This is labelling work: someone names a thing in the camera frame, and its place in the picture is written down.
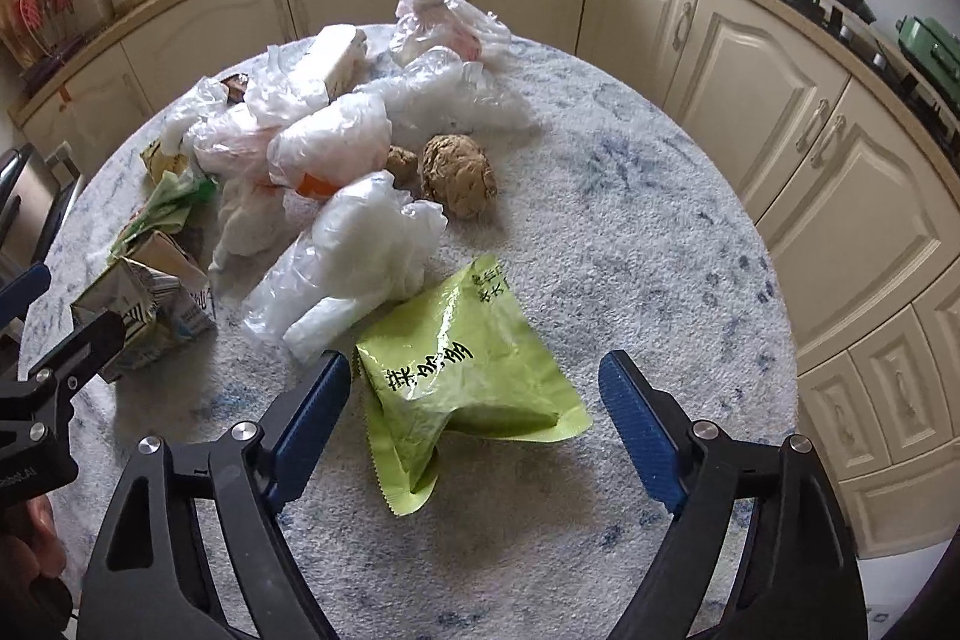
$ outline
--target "round table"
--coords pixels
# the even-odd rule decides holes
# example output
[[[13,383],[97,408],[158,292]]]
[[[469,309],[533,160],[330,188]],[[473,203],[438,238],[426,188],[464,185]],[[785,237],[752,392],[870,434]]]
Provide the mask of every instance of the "round table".
[[[384,53],[390,28],[367,31],[371,53],[380,53],[371,76],[396,73]],[[288,44],[283,60],[298,58],[304,44]],[[448,434],[433,497],[395,518],[377,487],[354,390],[304,498],[280,516],[307,583],[343,637],[607,636],[669,523],[600,402],[597,366],[608,350],[627,350],[691,418],[714,420],[733,437],[779,444],[795,422],[796,365],[776,277],[707,156],[603,71],[526,40],[516,40],[512,53],[501,78],[525,95],[541,130],[478,135],[499,184],[496,210],[478,224],[451,220],[427,278],[440,281],[495,253],[594,425],[551,446]],[[162,118],[110,157],[64,223],[47,259],[53,285],[27,318],[21,378],[69,333],[70,302],[102,271],[103,248],[150,193],[139,153]],[[296,196],[287,208],[288,236],[259,257],[232,259],[216,280],[216,332],[113,386],[95,379],[74,400],[70,437],[80,477],[52,499],[75,591],[141,437],[219,437],[238,420],[258,418],[298,379],[296,364],[256,343],[240,316],[243,297],[316,210]],[[217,239],[214,211],[200,223],[210,229],[202,237],[208,253]],[[350,335],[337,347],[349,350]],[[715,620],[726,600],[749,510],[737,506],[704,620]],[[227,617],[252,632],[212,512],[203,513],[203,533]]]

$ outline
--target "human hand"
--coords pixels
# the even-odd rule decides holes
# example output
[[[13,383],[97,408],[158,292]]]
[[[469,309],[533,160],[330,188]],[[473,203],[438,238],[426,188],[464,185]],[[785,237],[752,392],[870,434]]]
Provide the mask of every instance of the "human hand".
[[[29,543],[0,534],[0,567],[29,588],[38,576],[59,578],[66,567],[66,551],[56,536],[54,511],[46,496],[27,501],[23,509],[29,519]]]

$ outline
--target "green plastic bag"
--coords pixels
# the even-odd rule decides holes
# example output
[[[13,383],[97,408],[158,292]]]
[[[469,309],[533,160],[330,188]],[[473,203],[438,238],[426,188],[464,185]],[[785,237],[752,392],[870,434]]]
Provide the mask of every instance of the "green plastic bag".
[[[357,343],[373,466],[397,515],[424,506],[445,429],[557,442],[592,420],[491,255],[400,305]]]

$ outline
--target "crumpled plastic bag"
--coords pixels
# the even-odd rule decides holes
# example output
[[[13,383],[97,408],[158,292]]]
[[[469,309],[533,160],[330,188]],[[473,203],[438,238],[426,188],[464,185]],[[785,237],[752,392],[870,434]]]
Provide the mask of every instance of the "crumpled plastic bag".
[[[246,179],[227,180],[217,223],[220,240],[213,249],[210,271],[223,271],[230,256],[256,256],[277,241],[286,229],[282,188]]]
[[[388,47],[406,66],[431,47],[449,47],[464,61],[497,58],[511,39],[510,28],[466,0],[400,0]]]
[[[244,325],[303,363],[385,301],[413,296],[446,218],[373,172],[337,191],[244,301]]]
[[[434,47],[398,76],[354,89],[379,95],[392,124],[394,143],[420,150],[438,134],[517,131],[535,125],[530,106],[477,61],[464,62],[449,47]]]
[[[333,196],[344,185],[383,169],[391,132],[382,98],[343,95],[277,134],[267,150],[270,178],[309,199]]]
[[[215,79],[204,77],[167,107],[160,130],[160,152],[175,156],[181,152],[181,140],[187,129],[225,111],[227,87]]]
[[[357,354],[373,466],[397,515],[429,499],[445,431],[558,442],[592,424],[491,255],[373,324]]]
[[[267,148],[281,124],[261,124],[248,105],[237,104],[224,114],[194,124],[184,135],[184,148],[208,175],[243,177],[264,185]]]
[[[250,71],[244,102],[261,125],[290,125],[329,103],[323,73],[280,68],[280,48],[267,47],[267,62]]]

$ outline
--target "clear plastic bag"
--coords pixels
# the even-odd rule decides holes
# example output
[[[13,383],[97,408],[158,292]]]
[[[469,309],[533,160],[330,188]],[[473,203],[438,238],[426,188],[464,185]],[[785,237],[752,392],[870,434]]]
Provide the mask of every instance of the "clear plastic bag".
[[[373,172],[330,199],[245,300],[244,325],[309,363],[352,323],[424,285],[446,218]]]
[[[244,101],[261,125],[290,125],[329,103],[323,73],[300,68],[296,77],[280,68],[280,48],[267,47],[267,62],[252,68]]]
[[[280,125],[260,124],[246,104],[237,104],[193,125],[184,136],[184,148],[208,175],[269,185],[267,148],[281,130]]]
[[[325,199],[384,167],[391,132],[382,98],[343,95],[277,134],[267,151],[270,177],[301,196]]]
[[[464,61],[500,57],[510,47],[510,28],[466,0],[400,0],[391,57],[406,66],[432,47],[449,47]]]
[[[187,130],[200,121],[227,111],[227,87],[204,77],[167,107],[160,131],[160,152],[174,156],[181,152],[181,140]]]
[[[434,47],[402,74],[354,89],[379,95],[394,126],[394,143],[420,150],[437,134],[517,131],[534,125],[526,100],[482,63],[464,61],[448,47]]]
[[[221,234],[213,249],[210,271],[222,271],[230,256],[256,256],[286,228],[281,188],[234,179],[224,185],[217,223]]]

